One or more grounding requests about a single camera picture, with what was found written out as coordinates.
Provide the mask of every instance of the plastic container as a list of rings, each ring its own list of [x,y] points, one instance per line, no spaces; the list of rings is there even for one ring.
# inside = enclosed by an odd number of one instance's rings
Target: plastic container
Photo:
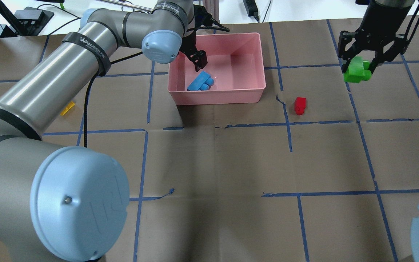
[[[205,50],[203,69],[215,83],[208,91],[187,91],[199,75],[180,53],[169,66],[168,91],[178,106],[221,103],[256,103],[266,88],[259,33],[198,35],[198,50]]]

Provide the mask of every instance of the red toy brick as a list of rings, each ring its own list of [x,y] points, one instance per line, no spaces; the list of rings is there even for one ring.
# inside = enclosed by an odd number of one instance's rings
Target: red toy brick
[[[294,104],[295,113],[298,116],[301,116],[305,112],[305,108],[306,108],[306,98],[296,98],[295,104]]]

